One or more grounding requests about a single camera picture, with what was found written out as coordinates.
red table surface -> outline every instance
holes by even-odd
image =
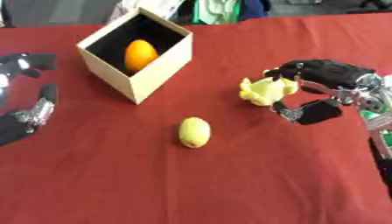
[[[86,68],[75,45],[99,26],[0,30],[0,54],[56,53],[59,69],[15,80],[8,109],[59,83],[36,135],[0,148],[0,223],[386,224],[392,205],[353,108],[310,126],[242,101],[242,78],[328,58],[392,73],[392,15],[292,17],[189,27],[192,62],[141,105]],[[311,99],[289,97],[290,105]],[[179,145],[182,119],[213,136]]]

orange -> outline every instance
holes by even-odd
[[[125,50],[125,67],[129,71],[139,71],[158,57],[154,46],[149,42],[137,39],[132,41]]]

robotic hand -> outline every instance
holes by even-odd
[[[340,104],[353,104],[367,126],[374,161],[392,197],[392,75],[380,77],[374,69],[329,59],[295,60],[265,75],[299,79],[304,90],[330,96],[295,109],[274,103],[272,109],[291,122],[318,123],[340,116]]]
[[[39,70],[53,70],[55,56],[43,53],[16,53],[0,56],[0,106],[5,102],[7,88],[20,74],[33,78]],[[15,110],[0,115],[0,146],[28,137],[44,125],[54,111],[57,86],[47,84],[41,88],[38,102],[26,110]]]
[[[278,69],[269,70],[265,76],[274,79],[284,77],[293,81],[299,79],[304,90],[331,97],[294,110],[287,109],[281,101],[276,102],[272,107],[274,111],[292,122],[312,124],[337,117],[341,115],[340,104],[351,105],[354,102],[356,106],[375,113],[385,109],[379,96],[383,80],[375,74],[374,69],[329,59],[294,60]],[[315,109],[319,113],[309,112]]]
[[[56,84],[47,84],[41,88],[38,102],[32,108],[1,115],[0,146],[28,137],[45,125],[54,111],[57,91]]]

yellow crumpled object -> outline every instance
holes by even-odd
[[[273,81],[272,77],[252,83],[245,78],[240,84],[240,90],[240,97],[243,100],[250,101],[257,106],[270,106],[282,100],[286,95],[295,94],[298,91],[298,83],[285,78]]]

cardboard box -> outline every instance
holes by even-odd
[[[124,66],[125,49],[135,39],[151,43],[159,57],[137,73]],[[193,34],[138,8],[83,39],[77,46],[88,69],[139,104],[192,58]]]

